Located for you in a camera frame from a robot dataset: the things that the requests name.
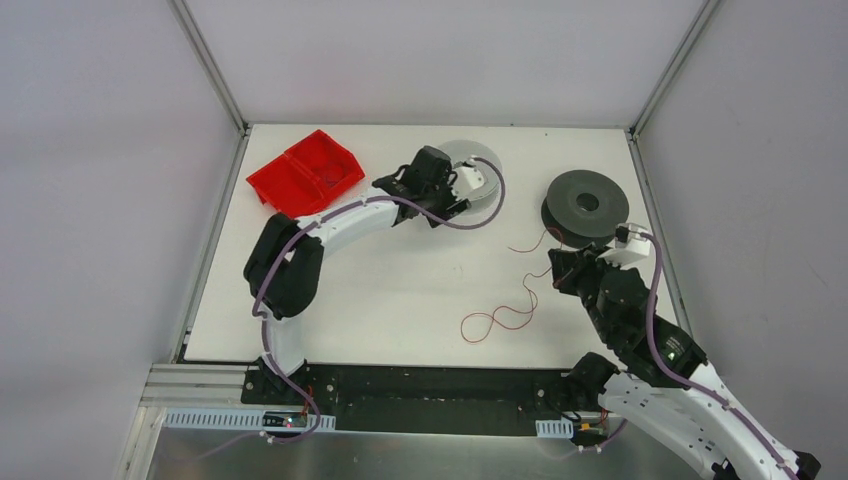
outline white wall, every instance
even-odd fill
[[[191,0],[247,120],[628,126],[702,0]]]
[[[642,135],[697,340],[773,433],[848,471],[848,3],[730,1]]]
[[[0,65],[0,478],[110,478],[235,131],[164,0],[3,2]]]

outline white tabletop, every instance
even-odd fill
[[[495,326],[480,344],[459,332],[461,319],[505,304],[529,307],[521,279],[544,272],[546,237],[527,249],[544,229],[539,211],[551,180],[574,169],[598,171],[613,179],[630,201],[629,221],[648,225],[636,173],[620,130],[559,128],[414,127],[362,125],[256,125],[239,171],[218,240],[203,297],[185,351],[187,360],[253,361],[261,353],[259,322],[250,315],[253,298],[242,269],[267,219],[245,178],[298,140],[321,128],[349,149],[366,180],[388,175],[409,163],[424,145],[448,140],[480,142],[498,155],[507,182],[499,217],[473,231],[431,229],[416,217],[379,232],[325,259],[318,294],[304,312],[304,349],[313,363],[468,367],[571,367],[587,351],[614,358],[598,340],[575,297],[559,294],[551,278],[529,279],[538,294],[535,316],[526,327]],[[649,283],[653,258],[638,265]],[[658,313],[674,322],[665,282]],[[499,319],[517,325],[526,317],[502,311]],[[466,323],[466,334],[485,332],[487,320]]]

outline red tray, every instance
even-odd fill
[[[356,157],[321,130],[247,177],[262,203],[290,218],[311,215],[365,178]]]

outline spool center hole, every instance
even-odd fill
[[[600,204],[598,197],[591,193],[581,193],[580,195],[577,195],[577,206],[587,212],[594,212],[598,209]]]

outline round black disc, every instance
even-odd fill
[[[629,214],[630,204],[621,187],[589,170],[572,170],[555,178],[542,203],[542,223],[561,231],[564,243],[572,248],[606,245],[615,236],[616,225],[626,222]]]

